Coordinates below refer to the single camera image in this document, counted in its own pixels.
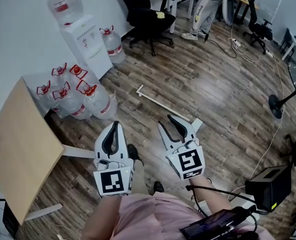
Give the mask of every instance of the gray pants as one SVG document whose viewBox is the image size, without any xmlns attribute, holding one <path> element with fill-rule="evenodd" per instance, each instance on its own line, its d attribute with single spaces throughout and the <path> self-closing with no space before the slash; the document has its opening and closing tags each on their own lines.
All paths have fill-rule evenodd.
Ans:
<svg viewBox="0 0 296 240">
<path fill-rule="evenodd" d="M 194 10 L 191 34 L 197 35 L 199 31 L 208 33 L 211 23 L 216 16 L 221 0 L 198 0 Z"/>
</svg>

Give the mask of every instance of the wooden floor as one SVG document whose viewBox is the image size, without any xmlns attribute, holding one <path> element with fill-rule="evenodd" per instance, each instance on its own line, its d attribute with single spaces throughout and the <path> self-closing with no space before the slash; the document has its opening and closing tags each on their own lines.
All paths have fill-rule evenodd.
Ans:
<svg viewBox="0 0 296 240">
<path fill-rule="evenodd" d="M 102 84 L 111 93 L 116 91 L 118 112 L 113 119 L 92 117 L 77 121 L 68 117 L 61 120 L 55 114 L 49 118 L 65 143 L 89 150 L 93 150 L 94 141 L 103 128 L 114 120 L 120 121 L 128 143 L 138 148 L 144 161 L 147 186 L 151 188 L 154 181 L 160 181 L 167 189 L 178 191 L 186 198 L 191 193 L 184 190 L 186 183 L 179 180 L 165 159 L 157 122 L 163 122 L 172 134 L 174 128 L 167 120 L 167 111 L 136 94 L 140 85 L 144 85 L 143 93 L 192 120 L 203 121 L 197 137 L 205 156 L 205 174 L 230 191 L 244 185 L 270 145 L 280 120 L 271 114 L 268 97 L 276 94 L 281 98 L 283 95 L 274 59 L 265 56 L 252 64 L 239 55 L 236 59 L 228 57 L 210 41 L 181 39 L 180 34 L 190 29 L 190 23 L 185 19 L 188 3 L 180 4 L 177 10 L 175 33 L 171 35 L 174 45 L 156 42 L 156 57 L 150 55 L 149 44 L 141 41 L 130 49 L 130 38 L 124 41 L 126 62 L 102 78 Z M 244 26 L 234 26 L 233 37 L 241 43 L 240 51 L 250 54 L 256 61 L 262 50 L 258 45 L 251 47 L 248 44 L 248 39 L 242 36 L 244 29 Z M 230 26 L 214 23 L 210 38 L 233 54 L 228 44 L 230 36 Z M 269 49 L 276 55 L 286 97 L 295 90 L 287 65 L 281 61 L 277 50 Z M 286 103 L 280 130 L 255 174 L 265 167 L 288 162 L 287 158 L 279 157 L 280 152 L 290 150 L 289 143 L 284 140 L 286 134 L 296 139 L 296 96 Z M 62 203 L 60 211 L 46 218 L 68 226 L 81 236 L 85 221 L 99 202 L 93 171 L 94 165 L 89 159 L 62 157 L 31 210 L 38 209 L 37 205 L 44 208 Z M 292 172 L 291 195 L 259 221 L 278 240 L 285 240 L 292 233 L 289 224 L 296 209 L 296 168 Z M 17 238 L 55 240 L 57 233 L 64 239 L 77 239 L 70 230 L 51 225 L 44 218 L 25 222 Z"/>
</svg>

